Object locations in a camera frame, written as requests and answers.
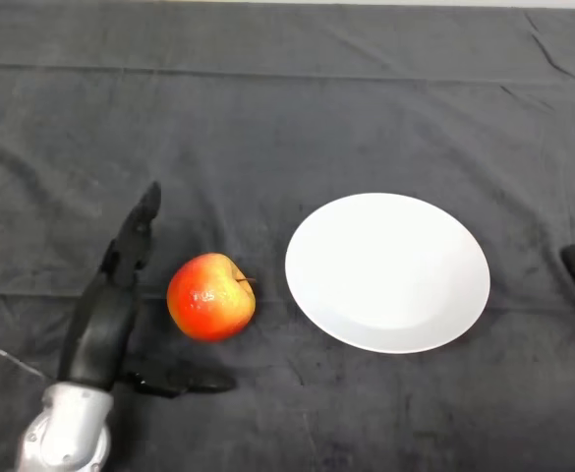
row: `wire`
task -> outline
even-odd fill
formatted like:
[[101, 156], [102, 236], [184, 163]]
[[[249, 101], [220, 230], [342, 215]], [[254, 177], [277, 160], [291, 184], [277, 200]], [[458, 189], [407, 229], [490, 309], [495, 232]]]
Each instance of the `wire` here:
[[14, 364], [16, 364], [17, 366], [19, 366], [21, 369], [23, 369], [24, 371], [29, 372], [30, 374], [34, 374], [35, 376], [40, 377], [41, 379], [45, 379], [46, 381], [50, 380], [51, 377], [49, 377], [48, 375], [46, 375], [44, 372], [40, 371], [39, 369], [37, 369], [36, 367], [32, 367], [31, 365], [29, 365], [28, 363], [22, 361], [21, 359], [19, 359], [16, 356], [13, 356], [12, 354], [10, 354], [7, 351], [4, 351], [3, 349], [0, 349], [0, 356], [6, 358], [9, 361], [12, 361]]

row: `robotic hand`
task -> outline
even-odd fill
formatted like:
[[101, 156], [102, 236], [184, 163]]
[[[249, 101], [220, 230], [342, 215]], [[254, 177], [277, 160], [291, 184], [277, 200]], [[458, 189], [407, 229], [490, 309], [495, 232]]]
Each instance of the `robotic hand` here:
[[218, 373], [186, 364], [176, 371], [125, 360], [141, 303], [138, 274], [151, 248], [151, 222], [160, 208], [153, 183], [110, 243], [98, 272], [79, 299], [64, 342], [58, 383], [43, 395], [44, 409], [25, 431], [17, 472], [98, 472], [108, 456], [105, 419], [116, 381], [141, 393], [174, 397], [184, 391], [219, 392], [235, 386]]

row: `table surface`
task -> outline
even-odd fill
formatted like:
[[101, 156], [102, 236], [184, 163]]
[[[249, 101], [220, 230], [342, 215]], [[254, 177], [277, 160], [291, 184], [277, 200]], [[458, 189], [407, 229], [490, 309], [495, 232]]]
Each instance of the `table surface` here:
[[[239, 387], [115, 391], [110, 471], [575, 471], [575, 12], [0, 0], [0, 346], [47, 372], [128, 209], [163, 208], [131, 350]], [[344, 345], [284, 253], [333, 199], [392, 192], [478, 238], [489, 304], [440, 349]], [[158, 299], [202, 252], [256, 278], [239, 336]], [[0, 358], [0, 471], [45, 385]]]

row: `apple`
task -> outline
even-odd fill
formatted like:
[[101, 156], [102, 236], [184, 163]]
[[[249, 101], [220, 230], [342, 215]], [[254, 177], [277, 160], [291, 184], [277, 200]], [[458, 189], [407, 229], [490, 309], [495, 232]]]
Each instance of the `apple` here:
[[239, 332], [255, 312], [247, 279], [223, 254], [204, 254], [184, 264], [167, 289], [167, 307], [189, 337], [220, 341]]

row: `white plate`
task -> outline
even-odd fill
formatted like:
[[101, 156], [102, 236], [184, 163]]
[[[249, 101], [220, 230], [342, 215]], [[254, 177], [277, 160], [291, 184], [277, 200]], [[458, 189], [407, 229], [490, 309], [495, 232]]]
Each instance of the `white plate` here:
[[353, 346], [409, 353], [446, 344], [480, 316], [486, 257], [445, 211], [410, 197], [361, 194], [312, 213], [285, 260], [296, 303]]

